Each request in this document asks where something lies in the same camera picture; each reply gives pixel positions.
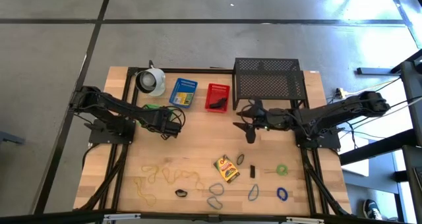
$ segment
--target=sneaker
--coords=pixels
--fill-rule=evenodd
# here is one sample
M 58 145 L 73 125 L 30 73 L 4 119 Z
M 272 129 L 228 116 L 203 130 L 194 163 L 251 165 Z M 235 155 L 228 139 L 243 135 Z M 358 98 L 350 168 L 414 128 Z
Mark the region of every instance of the sneaker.
M 374 200 L 365 200 L 363 203 L 363 215 L 369 219 L 382 220 L 380 210 Z

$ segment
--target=yellow crayon box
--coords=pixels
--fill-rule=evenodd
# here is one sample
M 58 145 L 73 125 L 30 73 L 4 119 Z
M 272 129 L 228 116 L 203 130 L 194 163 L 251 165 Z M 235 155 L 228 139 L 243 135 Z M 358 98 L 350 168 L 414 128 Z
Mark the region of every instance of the yellow crayon box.
M 223 155 L 223 157 L 220 157 L 216 162 L 214 162 L 214 166 L 228 183 L 240 175 L 239 170 L 237 170 L 226 155 Z

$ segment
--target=desk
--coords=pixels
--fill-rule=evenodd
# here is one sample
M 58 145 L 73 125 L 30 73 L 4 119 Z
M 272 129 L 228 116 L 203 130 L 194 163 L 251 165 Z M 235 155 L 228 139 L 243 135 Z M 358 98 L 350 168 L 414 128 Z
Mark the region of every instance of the desk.
M 121 98 L 126 81 L 127 67 L 111 67 L 105 82 L 104 92 Z M 318 72 L 305 71 L 305 85 L 310 107 L 318 107 L 326 103 L 322 82 Z M 296 147 L 293 131 L 257 131 L 256 142 L 248 144 L 245 133 L 232 125 L 241 121 L 232 110 L 227 113 L 210 113 L 205 111 L 204 104 L 208 84 L 218 83 L 231 85 L 230 74 L 197 74 L 197 73 L 166 73 L 166 92 L 158 98 L 151 98 L 139 93 L 136 104 L 145 103 L 169 105 L 169 97 L 177 78 L 186 78 L 198 82 L 195 98 L 191 108 L 184 109 L 186 124 L 179 136 L 162 140 L 157 133 L 137 127 L 133 143 L 129 146 L 128 156 L 123 175 L 123 182 L 119 197 L 118 211 L 158 212 L 158 213 L 221 213 L 237 215 L 299 215 L 308 216 L 309 203 L 307 189 L 301 161 L 300 150 Z M 128 101 L 131 101 L 135 90 L 135 78 L 129 89 Z M 228 106 L 232 106 L 232 96 L 229 96 Z M 264 106 L 290 107 L 289 101 L 263 101 Z M 246 105 L 246 101 L 239 102 L 239 109 Z M 93 195 L 104 179 L 107 161 L 110 153 L 109 144 L 101 144 L 93 149 L 86 157 L 86 163 L 80 179 L 74 207 L 81 207 Z M 231 184 L 225 183 L 213 166 L 219 157 L 226 154 L 235 160 L 240 154 L 245 154 L 244 162 L 238 166 L 240 176 Z M 347 197 L 340 160 L 337 154 L 328 149 L 319 150 L 320 164 L 324 183 L 333 197 L 348 212 L 351 208 Z M 264 173 L 275 170 L 283 163 L 288 166 L 288 175 L 280 177 L 274 173 Z M 160 171 L 156 175 L 154 184 L 146 182 L 151 172 L 142 171 L 142 166 L 157 165 Z M 249 177 L 249 166 L 255 165 L 256 178 Z M 178 179 L 174 184 L 168 184 L 164 179 L 162 169 L 170 170 L 170 178 L 176 169 L 196 171 L 200 174 L 200 181 L 204 188 L 195 190 L 195 178 Z M 142 193 L 153 194 L 156 203 L 148 206 L 143 198 L 137 194 L 134 179 L 142 180 Z M 208 187 L 216 182 L 223 184 L 225 192 L 218 196 L 224 205 L 221 210 L 214 210 L 206 199 L 211 196 Z M 258 184 L 259 197 L 250 202 L 248 193 L 254 184 Z M 284 187 L 289 199 L 282 202 L 276 196 L 278 187 Z M 186 198 L 175 195 L 177 189 L 186 190 Z M 111 184 L 106 207 L 111 206 L 113 196 Z M 321 212 L 318 189 L 314 185 L 316 210 Z

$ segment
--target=yellow string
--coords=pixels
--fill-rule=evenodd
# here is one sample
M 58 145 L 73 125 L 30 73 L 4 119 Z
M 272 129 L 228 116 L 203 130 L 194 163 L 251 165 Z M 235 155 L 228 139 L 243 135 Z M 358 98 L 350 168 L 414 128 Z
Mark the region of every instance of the yellow string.
M 156 177 L 157 177 L 158 171 L 160 170 L 160 168 L 157 165 L 145 165 L 141 167 L 140 169 L 141 171 L 144 171 L 144 172 L 152 171 L 153 173 L 148 177 L 147 180 L 150 184 L 154 184 L 156 182 Z
M 170 178 L 170 170 L 168 168 L 164 168 L 161 170 L 161 172 L 163 173 L 164 179 L 167 181 L 168 184 L 174 184 L 179 178 L 191 178 L 193 176 L 196 177 L 196 183 L 195 183 L 195 189 L 197 190 L 203 190 L 204 189 L 204 184 L 200 181 L 200 175 L 195 172 L 189 172 L 189 171 L 184 171 L 184 170 L 180 170 L 177 169 L 175 170 L 174 174 L 173 174 L 173 180 L 171 181 Z
M 140 189 L 142 188 L 142 179 L 140 177 L 134 178 L 133 182 L 135 182 L 136 186 L 138 187 L 138 196 L 145 199 L 146 205 L 152 207 L 157 202 L 157 198 L 153 194 L 143 194 L 140 191 Z

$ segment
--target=small plastic basket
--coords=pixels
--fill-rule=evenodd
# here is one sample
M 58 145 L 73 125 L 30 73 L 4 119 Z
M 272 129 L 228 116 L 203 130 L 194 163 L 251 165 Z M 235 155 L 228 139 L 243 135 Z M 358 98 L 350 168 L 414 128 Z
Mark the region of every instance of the small plastic basket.
M 169 102 L 183 108 L 189 108 L 192 104 L 198 82 L 178 78 Z
M 209 112 L 225 113 L 229 104 L 230 86 L 209 83 L 206 94 L 205 109 Z M 220 99 L 226 98 L 226 104 L 219 109 L 210 109 L 210 104 L 217 103 Z

